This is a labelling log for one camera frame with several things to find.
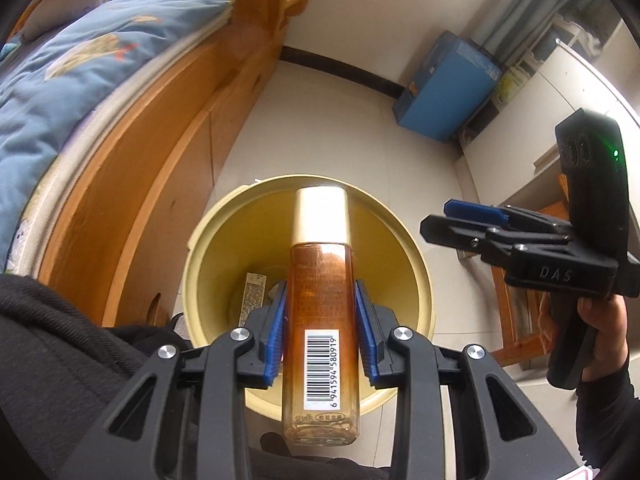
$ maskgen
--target paper packaging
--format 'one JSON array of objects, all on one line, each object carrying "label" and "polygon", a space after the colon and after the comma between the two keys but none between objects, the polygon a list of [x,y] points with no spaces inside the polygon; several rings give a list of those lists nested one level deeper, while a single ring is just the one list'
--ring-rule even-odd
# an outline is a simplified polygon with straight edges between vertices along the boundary
[{"label": "paper packaging", "polygon": [[240,321],[238,326],[244,326],[246,319],[254,308],[262,306],[264,299],[264,289],[267,286],[267,277],[263,274],[248,272],[244,282],[244,293],[242,294],[242,308],[240,309]]}]

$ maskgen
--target wooden bed frame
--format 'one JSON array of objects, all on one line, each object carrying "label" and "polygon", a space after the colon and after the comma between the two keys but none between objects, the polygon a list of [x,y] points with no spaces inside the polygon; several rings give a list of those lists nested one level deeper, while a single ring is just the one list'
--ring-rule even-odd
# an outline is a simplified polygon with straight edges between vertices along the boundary
[{"label": "wooden bed frame", "polygon": [[158,324],[187,240],[308,0],[236,0],[232,19],[137,99],[82,173],[38,279],[95,323]]}]

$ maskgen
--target black sleeve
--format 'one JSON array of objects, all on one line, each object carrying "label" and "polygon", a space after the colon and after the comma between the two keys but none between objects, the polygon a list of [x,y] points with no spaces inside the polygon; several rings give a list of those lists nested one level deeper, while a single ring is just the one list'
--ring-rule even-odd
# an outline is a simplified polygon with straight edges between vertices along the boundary
[{"label": "black sleeve", "polygon": [[578,444],[582,457],[593,468],[602,469],[607,463],[621,460],[628,463],[631,457],[621,457],[620,452],[640,435],[640,401],[634,397],[628,366],[627,358],[617,372],[580,383],[576,390]]}]

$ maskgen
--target curtain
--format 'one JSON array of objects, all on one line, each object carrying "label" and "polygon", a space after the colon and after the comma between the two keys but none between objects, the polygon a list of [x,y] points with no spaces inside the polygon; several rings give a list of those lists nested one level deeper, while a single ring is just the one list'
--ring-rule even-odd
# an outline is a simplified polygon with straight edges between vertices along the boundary
[{"label": "curtain", "polygon": [[591,0],[499,0],[471,35],[498,62],[511,66],[542,34],[556,12]]}]

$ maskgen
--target barcode label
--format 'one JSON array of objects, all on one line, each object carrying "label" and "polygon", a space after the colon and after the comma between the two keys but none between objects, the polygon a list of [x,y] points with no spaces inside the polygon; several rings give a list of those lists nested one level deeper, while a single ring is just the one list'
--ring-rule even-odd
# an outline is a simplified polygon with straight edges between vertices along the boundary
[{"label": "barcode label", "polygon": [[340,410],[339,330],[305,330],[305,410]]}]

